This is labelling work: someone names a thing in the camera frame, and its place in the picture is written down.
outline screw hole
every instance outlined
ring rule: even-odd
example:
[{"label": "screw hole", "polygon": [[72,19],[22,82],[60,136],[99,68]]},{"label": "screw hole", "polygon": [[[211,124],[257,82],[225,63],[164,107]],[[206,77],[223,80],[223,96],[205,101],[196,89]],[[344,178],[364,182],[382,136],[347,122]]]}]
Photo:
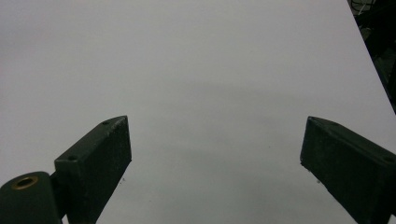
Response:
[{"label": "screw hole", "polygon": [[13,189],[27,189],[34,185],[38,181],[37,176],[27,176],[23,179],[16,181],[13,185]]},{"label": "screw hole", "polygon": [[395,160],[391,157],[384,157],[384,160],[387,162],[395,162]]},{"label": "screw hole", "polygon": [[77,156],[69,156],[67,159],[70,160],[70,161],[76,161],[77,160]]}]

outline white backdrop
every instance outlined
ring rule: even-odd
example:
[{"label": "white backdrop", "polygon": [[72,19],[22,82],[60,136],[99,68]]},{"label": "white backdrop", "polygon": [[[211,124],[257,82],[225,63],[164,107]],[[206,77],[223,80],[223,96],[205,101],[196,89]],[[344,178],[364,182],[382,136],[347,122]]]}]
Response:
[{"label": "white backdrop", "polygon": [[3,1],[0,184],[128,115],[98,223],[354,223],[300,165],[308,116],[395,152],[347,1]]}]

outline white surface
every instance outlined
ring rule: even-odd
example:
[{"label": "white surface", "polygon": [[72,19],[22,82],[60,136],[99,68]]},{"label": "white surface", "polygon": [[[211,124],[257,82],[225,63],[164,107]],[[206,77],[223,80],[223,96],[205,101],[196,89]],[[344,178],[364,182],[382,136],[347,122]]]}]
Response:
[{"label": "white surface", "polygon": [[0,184],[119,115],[98,223],[354,223],[300,165],[307,116],[396,146],[346,0],[2,2]]}]

